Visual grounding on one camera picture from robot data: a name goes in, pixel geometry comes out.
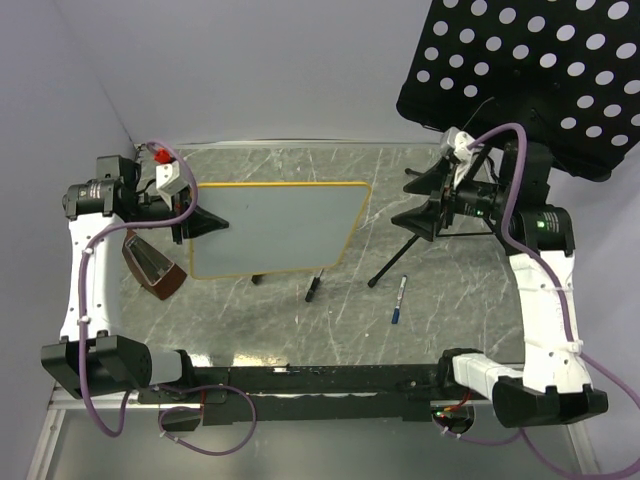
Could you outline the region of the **yellow framed whiteboard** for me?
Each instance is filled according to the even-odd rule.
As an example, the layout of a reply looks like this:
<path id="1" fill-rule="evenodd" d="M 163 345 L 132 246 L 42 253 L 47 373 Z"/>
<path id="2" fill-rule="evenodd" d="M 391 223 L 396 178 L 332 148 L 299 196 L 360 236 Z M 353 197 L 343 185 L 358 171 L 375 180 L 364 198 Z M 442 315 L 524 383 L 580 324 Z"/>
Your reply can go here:
<path id="1" fill-rule="evenodd" d="M 198 206 L 229 226 L 189 242 L 190 275 L 210 280 L 333 267 L 371 193 L 363 181 L 201 183 Z"/>

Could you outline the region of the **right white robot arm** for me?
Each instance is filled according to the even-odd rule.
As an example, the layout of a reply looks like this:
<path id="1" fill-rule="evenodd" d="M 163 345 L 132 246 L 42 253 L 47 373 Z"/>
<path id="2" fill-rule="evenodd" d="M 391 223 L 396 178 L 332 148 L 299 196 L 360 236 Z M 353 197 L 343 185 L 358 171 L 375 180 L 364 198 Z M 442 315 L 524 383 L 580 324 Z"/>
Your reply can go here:
<path id="1" fill-rule="evenodd" d="M 467 390 L 481 395 L 507 428 L 572 424 L 603 414 L 608 396 L 592 384 L 577 328 L 571 218 L 547 202 L 553 156 L 538 143 L 522 152 L 509 142 L 494 183 L 475 178 L 488 158 L 486 148 L 467 161 L 448 150 L 403 188 L 426 202 L 392 219 L 414 239 L 433 241 L 454 216 L 479 217 L 503 246 L 515 276 L 523 368 L 504 366 L 476 349 L 449 349 L 438 362 L 438 390 L 448 398 Z"/>

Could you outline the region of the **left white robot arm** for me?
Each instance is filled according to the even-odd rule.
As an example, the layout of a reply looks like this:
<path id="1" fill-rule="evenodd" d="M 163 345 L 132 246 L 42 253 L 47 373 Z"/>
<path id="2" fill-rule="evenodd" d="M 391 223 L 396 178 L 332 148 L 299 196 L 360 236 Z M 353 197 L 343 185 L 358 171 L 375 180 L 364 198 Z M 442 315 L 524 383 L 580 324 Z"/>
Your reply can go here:
<path id="1" fill-rule="evenodd" d="M 120 155 L 97 160 L 97 176 L 69 187 L 62 205 L 72 242 L 67 313 L 59 340 L 41 350 L 43 368 L 81 399 L 161 384 L 177 402 L 192 398 L 198 378 L 185 353 L 152 351 L 120 331 L 120 267 L 128 234 L 170 228 L 175 243 L 226 229 L 228 221 L 196 205 L 193 174 L 160 147 L 156 194 L 138 190 L 141 166 Z"/>

